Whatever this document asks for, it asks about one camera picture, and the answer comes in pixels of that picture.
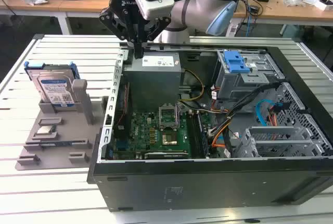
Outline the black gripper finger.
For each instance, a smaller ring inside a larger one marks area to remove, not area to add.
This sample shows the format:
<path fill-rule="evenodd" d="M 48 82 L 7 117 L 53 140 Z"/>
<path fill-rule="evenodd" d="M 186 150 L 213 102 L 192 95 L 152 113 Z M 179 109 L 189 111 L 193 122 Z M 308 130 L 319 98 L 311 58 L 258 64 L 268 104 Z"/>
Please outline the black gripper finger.
<path fill-rule="evenodd" d="M 138 58 L 143 58 L 144 48 L 153 41 L 171 22 L 170 17 L 160 17 L 147 21 L 142 19 L 138 24 Z"/>
<path fill-rule="evenodd" d="M 138 59 L 138 37 L 130 12 L 126 8 L 121 9 L 120 16 L 117 16 L 112 8 L 108 7 L 99 15 L 99 20 L 120 40 L 127 40 L 135 59 Z"/>

